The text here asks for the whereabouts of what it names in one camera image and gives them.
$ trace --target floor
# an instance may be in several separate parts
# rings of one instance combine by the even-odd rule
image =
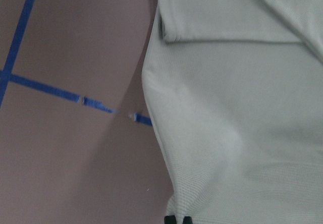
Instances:
[[[0,223],[163,223],[172,184],[141,69],[157,0],[36,0],[13,74],[118,115],[9,83],[0,109]],[[24,0],[0,0],[3,69]]]

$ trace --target fabric fold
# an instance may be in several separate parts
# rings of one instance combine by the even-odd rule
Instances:
[[[167,42],[301,42],[259,0],[158,0]]]
[[[261,0],[323,63],[323,0]]]

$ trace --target blue tape line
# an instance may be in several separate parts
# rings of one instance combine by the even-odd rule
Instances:
[[[140,115],[138,113],[134,114],[134,120],[135,120],[135,122],[145,124],[145,125],[148,125],[148,126],[152,126],[150,118],[144,117],[144,116],[142,116],[142,115]]]
[[[36,81],[26,79],[26,78],[20,77],[18,75],[12,74],[10,77],[10,81],[12,81],[16,84],[26,86],[28,88],[36,89],[36,90],[45,92],[47,94],[55,95],[60,98],[64,98],[64,99],[71,100],[74,102],[79,102],[81,99],[81,96],[78,94],[74,94],[69,91],[58,89],[58,88],[55,88],[55,87],[52,87],[52,86],[49,86],[46,84],[38,83]]]
[[[34,80],[26,79],[24,77],[21,77],[21,76],[15,75],[15,74],[12,74],[10,76],[10,81],[13,82],[13,83],[16,83],[16,84],[26,86],[26,87],[31,88],[31,89],[36,89],[36,90],[42,91],[42,92],[47,93],[47,94],[51,94],[51,95],[54,95],[54,96],[57,96],[57,97],[60,97],[60,98],[63,98],[63,99],[73,101],[73,102],[76,102],[76,103],[82,103],[85,106],[92,107],[92,108],[95,108],[95,109],[99,109],[99,110],[105,111],[105,112],[110,113],[110,114],[119,113],[119,111],[117,111],[115,109],[110,109],[110,108],[104,106],[102,104],[102,102],[100,102],[98,100],[91,99],[91,98],[88,98],[88,97],[82,97],[81,95],[71,93],[71,92],[66,91],[66,90],[58,89],[58,88],[49,86],[47,84],[39,83],[39,82],[34,81]],[[152,126],[150,118],[144,117],[144,116],[142,116],[142,115],[140,115],[138,113],[134,114],[134,120],[136,122],[138,122],[138,123],[145,124],[145,125],[148,125],[148,126]]]
[[[89,107],[93,107],[93,108],[96,108],[96,109],[99,109],[99,110],[102,110],[102,111],[105,111],[105,112],[108,112],[110,114],[112,113],[118,113],[117,110],[114,110],[114,109],[109,109],[107,107],[105,107],[102,102],[100,101],[97,101],[95,99],[90,99],[88,97],[84,97],[83,98],[83,105],[86,105],[86,106],[89,106]]]
[[[15,60],[18,54],[18,50],[21,44],[21,40],[24,36],[24,32],[27,26],[27,22],[32,10],[32,6],[34,4],[35,0],[25,0],[24,7],[22,9],[18,25],[16,28],[16,32],[14,35],[14,38],[12,40],[10,50],[7,56],[6,64],[4,66],[4,70],[1,73],[1,78],[0,78],[0,107],[2,104],[2,101],[4,99],[6,89],[8,86],[8,82],[10,80],[11,72],[15,64]]]

